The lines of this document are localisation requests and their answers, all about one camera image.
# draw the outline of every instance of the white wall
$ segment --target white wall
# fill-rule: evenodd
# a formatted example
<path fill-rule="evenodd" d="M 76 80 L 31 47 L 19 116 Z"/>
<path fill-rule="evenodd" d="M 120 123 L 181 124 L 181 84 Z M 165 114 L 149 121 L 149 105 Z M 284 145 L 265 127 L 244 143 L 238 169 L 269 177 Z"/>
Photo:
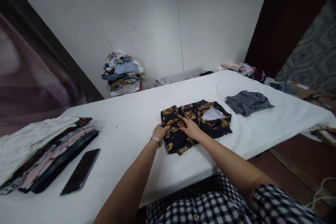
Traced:
<path fill-rule="evenodd" d="M 28 0 L 105 98 L 106 55 L 122 50 L 148 84 L 243 61 L 264 0 Z"/>
<path fill-rule="evenodd" d="M 185 77 L 243 62 L 264 0 L 178 0 Z"/>
<path fill-rule="evenodd" d="M 89 0 L 112 46 L 137 59 L 148 83 L 182 81 L 177 0 Z"/>

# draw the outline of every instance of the white tablecloth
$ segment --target white tablecloth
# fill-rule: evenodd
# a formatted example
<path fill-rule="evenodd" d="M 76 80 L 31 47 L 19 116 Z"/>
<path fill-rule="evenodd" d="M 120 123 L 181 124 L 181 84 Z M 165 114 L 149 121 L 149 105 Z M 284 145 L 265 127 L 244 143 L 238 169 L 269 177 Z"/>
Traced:
<path fill-rule="evenodd" d="M 249 117 L 236 115 L 225 103 L 225 98 L 242 90 L 263 93 L 275 108 Z M 100 131 L 99 136 L 41 194 L 14 191 L 0 196 L 1 222 L 91 223 L 150 139 L 154 127 L 161 122 L 160 111 L 202 99 L 217 101 L 232 114 L 233 133 L 218 141 L 245 159 L 330 116 L 330 112 L 323 108 L 231 71 L 73 107 L 64 115 L 92 117 L 92 124 Z M 96 148 L 100 148 L 101 152 L 83 189 L 60 197 L 83 154 Z M 168 155 L 164 147 L 159 148 L 140 206 L 198 182 L 216 171 L 215 163 L 201 145 L 195 145 L 182 156 Z"/>

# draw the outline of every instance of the phone screen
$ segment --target phone screen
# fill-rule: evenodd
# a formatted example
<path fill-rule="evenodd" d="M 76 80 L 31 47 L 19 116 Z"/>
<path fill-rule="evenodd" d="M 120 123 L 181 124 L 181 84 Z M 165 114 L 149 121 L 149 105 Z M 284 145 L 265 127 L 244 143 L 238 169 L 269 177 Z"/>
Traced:
<path fill-rule="evenodd" d="M 78 163 L 69 181 L 61 192 L 61 195 L 66 195 L 81 189 L 91 171 L 100 149 L 86 152 Z"/>

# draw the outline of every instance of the gingham shirt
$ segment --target gingham shirt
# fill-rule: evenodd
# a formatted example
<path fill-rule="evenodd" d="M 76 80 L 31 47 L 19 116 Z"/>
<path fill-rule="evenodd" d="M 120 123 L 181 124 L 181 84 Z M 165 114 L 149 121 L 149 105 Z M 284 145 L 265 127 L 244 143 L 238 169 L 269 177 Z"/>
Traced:
<path fill-rule="evenodd" d="M 147 223 L 323 223 L 271 184 L 254 191 L 253 207 L 254 212 L 220 173 L 149 204 Z"/>

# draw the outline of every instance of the cable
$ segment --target cable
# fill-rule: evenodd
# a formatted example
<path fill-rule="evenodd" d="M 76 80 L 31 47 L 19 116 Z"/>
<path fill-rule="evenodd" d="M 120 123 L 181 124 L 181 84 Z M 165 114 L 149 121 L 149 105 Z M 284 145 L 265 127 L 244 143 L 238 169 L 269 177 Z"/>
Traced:
<path fill-rule="evenodd" d="M 310 210 L 313 210 L 315 208 L 315 203 L 319 200 L 322 200 L 322 199 L 334 199 L 334 200 L 336 200 L 336 197 L 334 197 L 334 196 L 321 196 L 321 197 L 317 198 L 318 194 L 322 193 L 322 191 L 324 190 L 324 188 L 323 188 L 324 183 L 327 180 L 330 180 L 330 179 L 336 179 L 336 178 L 329 177 L 329 178 L 325 178 L 325 179 L 322 180 L 320 189 L 317 190 L 316 193 L 314 194 L 313 201 L 306 205 L 306 207 L 308 207 Z"/>

